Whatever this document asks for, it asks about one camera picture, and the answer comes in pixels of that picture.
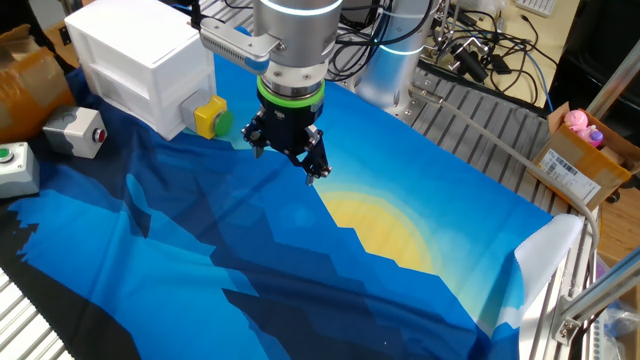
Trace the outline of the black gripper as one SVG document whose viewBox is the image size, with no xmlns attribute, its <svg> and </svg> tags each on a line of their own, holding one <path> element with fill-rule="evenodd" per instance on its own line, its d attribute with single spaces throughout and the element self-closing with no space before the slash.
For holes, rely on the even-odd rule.
<svg viewBox="0 0 640 360">
<path fill-rule="evenodd" d="M 266 147 L 281 153 L 305 153 L 302 160 L 294 156 L 294 165 L 306 173 L 305 184 L 326 178 L 332 168 L 328 164 L 323 131 L 309 127 L 320 117 L 324 97 L 310 103 L 304 100 L 286 101 L 286 106 L 259 94 L 262 110 L 242 129 L 244 140 L 250 144 L 254 157 L 260 158 Z"/>
</svg>

